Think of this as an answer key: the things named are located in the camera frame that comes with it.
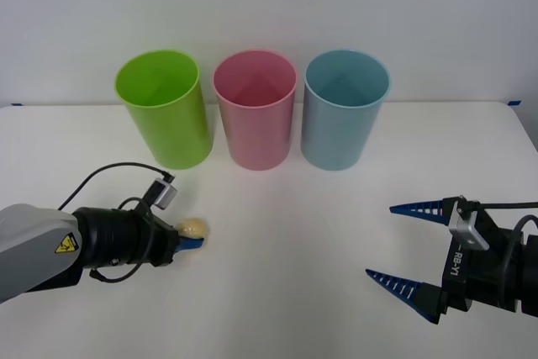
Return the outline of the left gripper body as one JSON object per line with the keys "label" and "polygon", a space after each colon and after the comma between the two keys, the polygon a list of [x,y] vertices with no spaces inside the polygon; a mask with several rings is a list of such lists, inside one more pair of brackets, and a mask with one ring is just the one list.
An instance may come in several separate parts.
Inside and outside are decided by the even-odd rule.
{"label": "left gripper body", "polygon": [[134,263],[151,264],[153,267],[171,264],[180,244],[177,230],[156,215],[150,221],[149,215],[142,208],[134,211],[140,216],[137,224],[141,225]]}

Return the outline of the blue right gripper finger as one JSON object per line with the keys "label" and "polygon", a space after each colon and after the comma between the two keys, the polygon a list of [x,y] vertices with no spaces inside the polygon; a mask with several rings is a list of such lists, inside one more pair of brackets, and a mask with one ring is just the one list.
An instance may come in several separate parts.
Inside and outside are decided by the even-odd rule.
{"label": "blue right gripper finger", "polygon": [[441,287],[427,282],[416,282],[383,272],[366,269],[366,274],[384,290],[407,304],[431,324],[438,325],[447,311],[447,294]]}
{"label": "blue right gripper finger", "polygon": [[405,203],[389,208],[391,214],[409,216],[432,223],[448,226],[454,204],[460,197],[443,198],[440,200]]}

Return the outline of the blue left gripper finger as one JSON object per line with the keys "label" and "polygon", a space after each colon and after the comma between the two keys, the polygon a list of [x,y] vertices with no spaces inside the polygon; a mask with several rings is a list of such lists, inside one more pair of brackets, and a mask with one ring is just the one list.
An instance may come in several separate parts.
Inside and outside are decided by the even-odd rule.
{"label": "blue left gripper finger", "polygon": [[177,246],[178,251],[196,250],[203,246],[205,239],[193,239],[189,237],[181,237],[180,243]]}

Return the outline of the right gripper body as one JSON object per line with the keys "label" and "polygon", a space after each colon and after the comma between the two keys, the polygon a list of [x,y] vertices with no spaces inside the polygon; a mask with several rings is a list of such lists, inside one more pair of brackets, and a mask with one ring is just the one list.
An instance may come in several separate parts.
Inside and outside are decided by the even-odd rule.
{"label": "right gripper body", "polygon": [[514,312],[522,233],[499,228],[483,210],[453,209],[448,229],[452,239],[441,285],[448,304],[467,311],[476,301]]}

